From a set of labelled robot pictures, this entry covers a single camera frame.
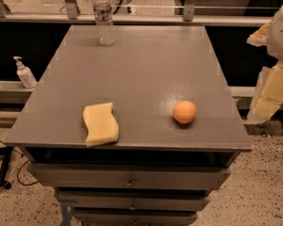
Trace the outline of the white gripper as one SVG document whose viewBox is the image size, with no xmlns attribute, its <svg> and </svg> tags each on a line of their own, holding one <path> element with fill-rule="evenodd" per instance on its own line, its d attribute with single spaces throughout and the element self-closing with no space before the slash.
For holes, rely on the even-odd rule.
<svg viewBox="0 0 283 226">
<path fill-rule="evenodd" d="M 264 24 L 246 42 L 257 47 L 267 45 L 268 54 L 279 60 L 272 68 L 263 67 L 259 73 L 247 114 L 248 121 L 268 121 L 283 105 L 283 5 L 271 24 Z"/>
</svg>

